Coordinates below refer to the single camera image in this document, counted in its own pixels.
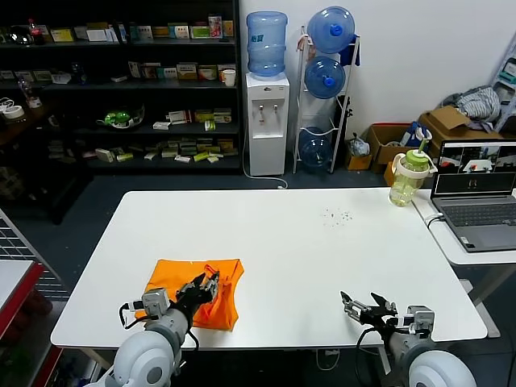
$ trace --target laptop touchpad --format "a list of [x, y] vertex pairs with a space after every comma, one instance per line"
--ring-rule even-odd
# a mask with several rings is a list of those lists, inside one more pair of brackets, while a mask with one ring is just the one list
[[477, 237], [484, 246], [489, 248], [512, 246], [514, 244], [515, 231], [516, 228], [512, 230], [509, 226], [485, 227], [482, 231], [478, 230]]

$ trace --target blue water jug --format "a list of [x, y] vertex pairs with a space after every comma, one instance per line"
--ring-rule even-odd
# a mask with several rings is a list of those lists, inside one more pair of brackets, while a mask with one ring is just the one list
[[345, 8], [331, 6], [312, 17], [308, 23], [308, 35], [320, 52], [335, 54], [352, 42], [355, 20]]
[[316, 98], [335, 97], [345, 81], [346, 73], [340, 63], [327, 56], [316, 56], [306, 66], [306, 88]]
[[289, 19], [281, 12], [248, 15], [249, 71], [273, 77], [285, 71], [285, 33]]
[[306, 129], [307, 131], [299, 133], [299, 157], [309, 169], [323, 169], [330, 164], [333, 154], [328, 135], [313, 135], [312, 133], [323, 133], [318, 127]]

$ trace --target orange cloth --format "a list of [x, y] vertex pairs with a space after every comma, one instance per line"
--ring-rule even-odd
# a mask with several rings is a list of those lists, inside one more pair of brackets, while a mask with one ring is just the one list
[[207, 277], [220, 272], [217, 297], [209, 304], [201, 305], [193, 317], [193, 326], [232, 331], [239, 316], [235, 308], [235, 287], [243, 274], [240, 260], [205, 260], [200, 262], [158, 260], [145, 291], [166, 288], [169, 298], [176, 301], [176, 292], [195, 277], [206, 273]]

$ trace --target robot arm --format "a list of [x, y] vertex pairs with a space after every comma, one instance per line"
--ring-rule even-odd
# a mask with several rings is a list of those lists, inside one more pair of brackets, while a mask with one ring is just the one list
[[218, 272], [209, 279], [194, 278], [177, 292], [177, 302], [168, 300], [165, 289], [151, 289], [135, 305], [145, 310], [150, 321], [145, 331], [129, 337], [120, 346], [114, 366], [90, 387], [169, 387], [178, 374], [181, 346], [185, 342], [199, 307], [212, 302], [218, 293]]
[[340, 292], [344, 311], [360, 324], [380, 333], [385, 350], [394, 356], [394, 367], [382, 387], [476, 387], [468, 367], [449, 352], [436, 351], [430, 335], [434, 312], [425, 306], [409, 306], [398, 316], [396, 304], [371, 293], [377, 306], [366, 306]]

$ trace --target green bottle cap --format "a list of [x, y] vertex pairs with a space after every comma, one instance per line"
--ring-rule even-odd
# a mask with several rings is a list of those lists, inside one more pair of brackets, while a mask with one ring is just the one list
[[422, 151], [408, 151], [406, 153], [406, 162], [414, 167], [428, 166], [427, 154]]

